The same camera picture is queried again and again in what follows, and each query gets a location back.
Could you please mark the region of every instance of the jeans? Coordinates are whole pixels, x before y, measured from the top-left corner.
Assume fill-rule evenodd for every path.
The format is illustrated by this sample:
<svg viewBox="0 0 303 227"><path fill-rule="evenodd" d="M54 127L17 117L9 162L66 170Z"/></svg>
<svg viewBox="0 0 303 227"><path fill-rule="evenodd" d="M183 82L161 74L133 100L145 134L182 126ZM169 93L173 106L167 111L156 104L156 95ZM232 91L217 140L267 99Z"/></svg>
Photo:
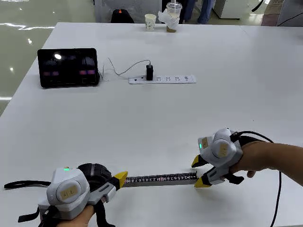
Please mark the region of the jeans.
<svg viewBox="0 0 303 227"><path fill-rule="evenodd" d="M191 15L193 13L193 9L195 6L196 0L188 0L187 1L187 7L185 9L185 15L184 19L185 21L190 20ZM201 8L201 13L198 18L198 23L205 25L209 18L210 18L210 13L212 12L212 7L213 7L214 0L203 0L202 8Z"/></svg>

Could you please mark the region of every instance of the black bag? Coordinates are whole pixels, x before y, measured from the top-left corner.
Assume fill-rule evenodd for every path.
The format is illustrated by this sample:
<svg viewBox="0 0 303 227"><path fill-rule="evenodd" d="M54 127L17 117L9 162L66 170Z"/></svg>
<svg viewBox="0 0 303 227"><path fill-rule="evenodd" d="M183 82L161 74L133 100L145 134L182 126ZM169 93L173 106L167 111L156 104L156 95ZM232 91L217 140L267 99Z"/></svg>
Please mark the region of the black bag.
<svg viewBox="0 0 303 227"><path fill-rule="evenodd" d="M126 9L115 9L112 15L112 20L110 22L134 24L134 20Z"/></svg>

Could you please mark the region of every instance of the power outlet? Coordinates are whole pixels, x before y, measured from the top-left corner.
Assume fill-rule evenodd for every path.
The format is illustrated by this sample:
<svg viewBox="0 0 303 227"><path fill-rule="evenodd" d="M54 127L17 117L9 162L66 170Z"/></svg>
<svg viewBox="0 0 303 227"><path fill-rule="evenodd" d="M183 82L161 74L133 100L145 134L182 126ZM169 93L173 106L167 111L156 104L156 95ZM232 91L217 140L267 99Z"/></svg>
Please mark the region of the power outlet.
<svg viewBox="0 0 303 227"><path fill-rule="evenodd" d="M156 76L154 80L146 80L145 77L133 77L128 79L130 84L192 84L196 83L194 75L189 76Z"/></svg>

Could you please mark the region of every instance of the human hand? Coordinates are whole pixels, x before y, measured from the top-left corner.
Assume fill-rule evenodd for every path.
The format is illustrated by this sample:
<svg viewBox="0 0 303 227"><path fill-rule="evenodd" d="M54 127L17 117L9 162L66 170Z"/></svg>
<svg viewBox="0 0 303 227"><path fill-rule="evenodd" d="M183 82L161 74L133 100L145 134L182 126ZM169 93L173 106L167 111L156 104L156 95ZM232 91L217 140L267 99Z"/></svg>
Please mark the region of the human hand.
<svg viewBox="0 0 303 227"><path fill-rule="evenodd" d="M251 142L242 147L243 156L238 163L230 168L232 173L247 170L247 177L252 178L256 171L269 168L268 151L266 142Z"/></svg>
<svg viewBox="0 0 303 227"><path fill-rule="evenodd" d="M73 220L62 221L57 225L57 227L87 227L89 220L94 215L94 213L94 207L87 206L82 211L82 213L75 217Z"/></svg>

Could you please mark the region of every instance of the floor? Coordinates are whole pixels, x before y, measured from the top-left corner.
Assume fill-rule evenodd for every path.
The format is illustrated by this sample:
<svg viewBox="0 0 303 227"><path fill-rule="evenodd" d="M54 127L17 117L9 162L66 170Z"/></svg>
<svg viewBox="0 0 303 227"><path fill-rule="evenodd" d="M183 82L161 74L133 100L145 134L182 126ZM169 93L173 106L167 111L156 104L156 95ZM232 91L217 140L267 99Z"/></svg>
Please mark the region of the floor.
<svg viewBox="0 0 303 227"><path fill-rule="evenodd" d="M258 26L268 1L252 13L258 0L249 0L241 20L212 13L209 24ZM196 24L199 5L187 23ZM57 22L95 22L92 0L0 0L0 115Z"/></svg>

